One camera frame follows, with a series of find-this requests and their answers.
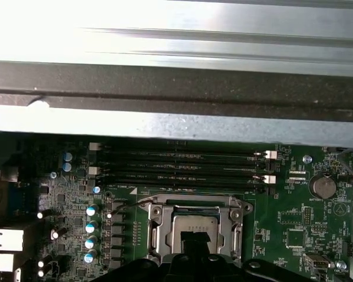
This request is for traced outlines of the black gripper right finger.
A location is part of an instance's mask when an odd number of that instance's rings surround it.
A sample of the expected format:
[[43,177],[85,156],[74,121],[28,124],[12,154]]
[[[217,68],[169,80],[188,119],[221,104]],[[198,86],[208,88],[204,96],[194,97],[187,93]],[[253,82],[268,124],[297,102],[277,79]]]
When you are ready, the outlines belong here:
[[198,281],[311,281],[265,260],[250,259],[241,266],[220,254],[212,254],[206,232],[195,233],[195,265]]

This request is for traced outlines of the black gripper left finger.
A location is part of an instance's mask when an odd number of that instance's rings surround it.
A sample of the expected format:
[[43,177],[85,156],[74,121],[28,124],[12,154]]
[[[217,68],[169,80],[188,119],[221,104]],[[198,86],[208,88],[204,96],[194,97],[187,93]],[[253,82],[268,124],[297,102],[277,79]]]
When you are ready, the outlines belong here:
[[164,262],[141,258],[112,270],[97,281],[195,281],[196,276],[196,233],[183,231],[181,253],[164,257]]

